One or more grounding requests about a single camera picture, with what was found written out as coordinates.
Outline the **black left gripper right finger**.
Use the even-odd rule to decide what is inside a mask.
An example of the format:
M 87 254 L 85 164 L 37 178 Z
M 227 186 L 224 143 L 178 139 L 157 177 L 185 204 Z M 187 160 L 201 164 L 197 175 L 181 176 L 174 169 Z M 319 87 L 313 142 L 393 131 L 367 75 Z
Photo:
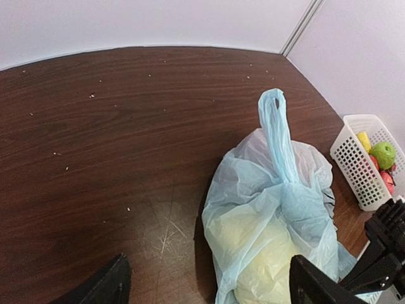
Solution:
M 289 271 L 291 304 L 361 304 L 359 299 L 331 280 L 302 255 L 291 258 Z

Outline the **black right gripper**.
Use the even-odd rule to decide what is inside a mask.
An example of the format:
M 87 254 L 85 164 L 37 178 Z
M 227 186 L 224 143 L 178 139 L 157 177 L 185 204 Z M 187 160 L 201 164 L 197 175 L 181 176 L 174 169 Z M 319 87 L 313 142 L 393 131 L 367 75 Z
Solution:
M 345 290 L 395 287 L 404 299 L 404 200 L 390 199 L 365 223 L 370 244 L 340 285 Z

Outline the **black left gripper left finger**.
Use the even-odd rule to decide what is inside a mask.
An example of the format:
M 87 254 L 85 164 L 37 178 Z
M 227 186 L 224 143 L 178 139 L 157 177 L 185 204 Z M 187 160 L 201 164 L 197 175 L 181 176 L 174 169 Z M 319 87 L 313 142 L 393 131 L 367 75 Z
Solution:
M 129 259 L 120 253 L 57 303 L 129 303 L 131 273 Z

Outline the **light blue plastic bag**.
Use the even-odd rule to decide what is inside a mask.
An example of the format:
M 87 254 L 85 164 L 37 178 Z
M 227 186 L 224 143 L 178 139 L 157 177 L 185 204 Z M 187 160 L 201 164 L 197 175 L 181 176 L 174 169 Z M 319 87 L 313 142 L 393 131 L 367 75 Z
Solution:
M 337 239 L 332 165 L 315 147 L 291 139 L 280 89 L 262 93 L 258 112 L 260 128 L 223 157 L 202 211 L 217 303 L 239 303 L 237 278 L 258 253 L 252 246 L 273 218 L 286 226 L 296 255 L 332 280 L 346 276 L 356 263 Z

